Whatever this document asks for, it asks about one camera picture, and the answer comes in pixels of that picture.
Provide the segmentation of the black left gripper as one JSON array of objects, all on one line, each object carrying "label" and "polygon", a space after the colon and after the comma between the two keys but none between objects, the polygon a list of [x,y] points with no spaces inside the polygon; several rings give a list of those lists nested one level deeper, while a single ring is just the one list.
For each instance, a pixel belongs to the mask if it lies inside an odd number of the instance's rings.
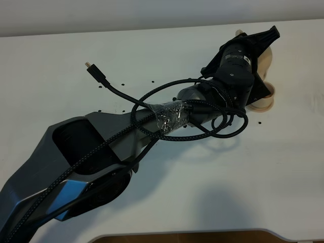
[{"label": "black left gripper", "polygon": [[258,58],[280,38],[276,26],[269,30],[236,36],[220,47],[217,55],[201,70],[204,78],[211,77],[238,98],[240,104],[252,104],[271,94],[257,73]]}]

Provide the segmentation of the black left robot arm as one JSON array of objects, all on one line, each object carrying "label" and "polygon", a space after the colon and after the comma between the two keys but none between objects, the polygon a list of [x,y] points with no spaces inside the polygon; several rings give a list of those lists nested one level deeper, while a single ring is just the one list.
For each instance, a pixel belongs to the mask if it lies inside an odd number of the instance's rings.
[{"label": "black left robot arm", "polygon": [[54,124],[1,190],[1,242],[29,242],[52,219],[65,221],[108,204],[128,186],[159,140],[227,139],[248,125],[246,107],[270,95],[259,58],[280,37],[275,26],[238,33],[197,79],[176,80],[135,99],[94,64],[88,73],[133,103],[131,112],[92,112]]}]

